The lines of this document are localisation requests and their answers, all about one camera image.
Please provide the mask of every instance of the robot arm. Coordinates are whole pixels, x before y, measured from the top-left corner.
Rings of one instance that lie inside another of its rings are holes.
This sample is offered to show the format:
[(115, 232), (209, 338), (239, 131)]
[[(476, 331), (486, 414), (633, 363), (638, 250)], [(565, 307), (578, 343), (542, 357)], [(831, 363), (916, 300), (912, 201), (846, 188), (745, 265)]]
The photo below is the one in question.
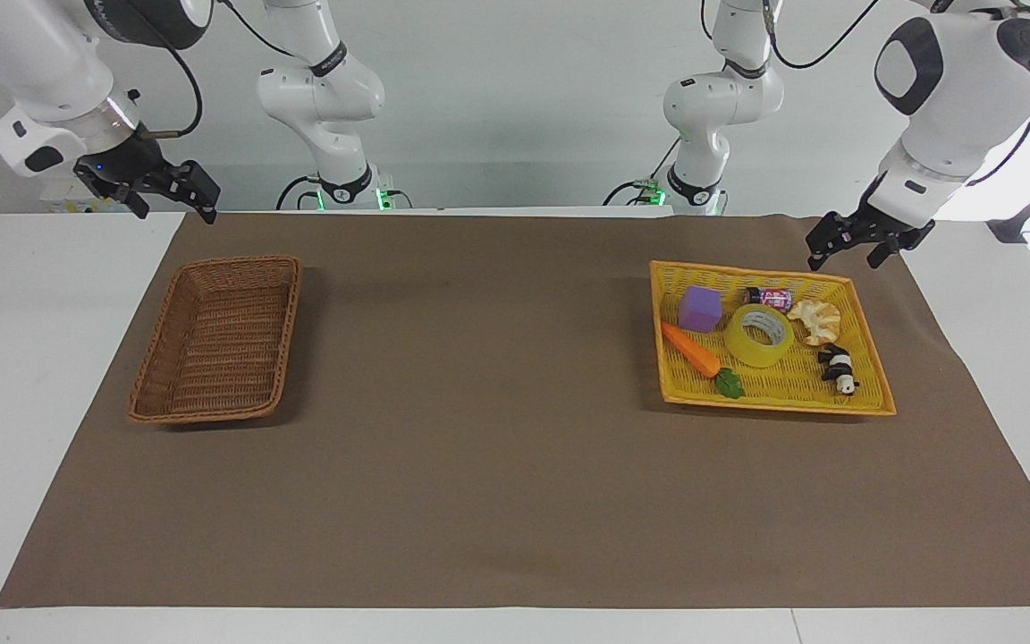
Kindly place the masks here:
[[(772, 0), (776, 16), (781, 1)], [(659, 187), (680, 213), (710, 211), (728, 160), (724, 126), (753, 123), (781, 109), (782, 79), (769, 66), (769, 34), (762, 0), (722, 0), (715, 20), (715, 48), (726, 66), (675, 81), (663, 112), (681, 136), (678, 159)]]
[(23, 176), (72, 170), (99, 197), (148, 212), (139, 193), (195, 207), (208, 223), (220, 189), (200, 164), (174, 166), (99, 60), (98, 30), (176, 48), (208, 25), (209, 0), (0, 0), (0, 86), (15, 106), (0, 121), (0, 155)]
[(874, 70), (908, 126), (856, 212), (829, 212), (805, 237), (814, 270), (858, 244), (877, 243), (872, 268), (917, 247), (941, 205), (1030, 117), (1030, 8), (969, 1), (956, 12), (961, 1), (918, 2), (935, 12), (900, 25)]
[(355, 123), (383, 107), (383, 82), (348, 54), (328, 0), (265, 0), (265, 11), (303, 64), (262, 71), (261, 106), (308, 144), (333, 205), (379, 207), (379, 173), (365, 158)]

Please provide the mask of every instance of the woven basket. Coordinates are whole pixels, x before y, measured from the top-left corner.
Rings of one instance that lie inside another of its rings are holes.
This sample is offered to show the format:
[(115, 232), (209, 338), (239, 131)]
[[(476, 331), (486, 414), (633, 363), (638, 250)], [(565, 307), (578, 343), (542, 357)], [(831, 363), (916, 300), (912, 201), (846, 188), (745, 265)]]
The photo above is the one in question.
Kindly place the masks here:
[(169, 282), (127, 415), (136, 423), (258, 418), (281, 401), (302, 265), (200, 261)]

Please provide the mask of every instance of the purple cube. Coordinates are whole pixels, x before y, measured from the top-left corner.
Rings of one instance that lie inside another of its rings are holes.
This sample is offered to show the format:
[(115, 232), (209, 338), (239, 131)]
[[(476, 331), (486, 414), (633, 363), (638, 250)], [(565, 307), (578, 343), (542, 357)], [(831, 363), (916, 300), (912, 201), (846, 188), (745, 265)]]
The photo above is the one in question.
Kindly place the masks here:
[(678, 326), (708, 334), (722, 318), (722, 295), (713, 289), (690, 286), (678, 302)]

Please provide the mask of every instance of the table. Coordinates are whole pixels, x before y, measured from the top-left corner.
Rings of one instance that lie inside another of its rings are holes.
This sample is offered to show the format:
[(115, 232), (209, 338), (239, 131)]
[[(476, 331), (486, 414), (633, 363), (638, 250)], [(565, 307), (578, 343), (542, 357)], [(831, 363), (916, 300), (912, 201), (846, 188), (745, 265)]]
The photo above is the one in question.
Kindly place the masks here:
[[(547, 208), (440, 214), (647, 216), (666, 208)], [(422, 214), (430, 211), (416, 211)], [(0, 216), (0, 586), (90, 406), (177, 213)], [(984, 226), (940, 224), (907, 256), (1030, 477), (1030, 253)], [(16, 401), (3, 404), (4, 399)], [(19, 436), (15, 420), (41, 410)], [(0, 611), (0, 641), (1021, 641), (1030, 608), (993, 610), (256, 611), (55, 608)]]

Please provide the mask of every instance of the tape roll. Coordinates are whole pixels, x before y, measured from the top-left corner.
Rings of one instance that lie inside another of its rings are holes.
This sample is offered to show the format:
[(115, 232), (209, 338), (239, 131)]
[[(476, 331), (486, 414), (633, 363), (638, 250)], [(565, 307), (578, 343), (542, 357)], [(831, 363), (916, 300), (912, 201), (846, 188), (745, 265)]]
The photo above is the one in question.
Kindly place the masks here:
[[(772, 343), (767, 345), (749, 337), (745, 330), (747, 327), (763, 331)], [(730, 317), (722, 338), (733, 358), (759, 370), (781, 362), (794, 342), (793, 326), (789, 325), (789, 319), (780, 310), (761, 304), (748, 304), (737, 309)]]

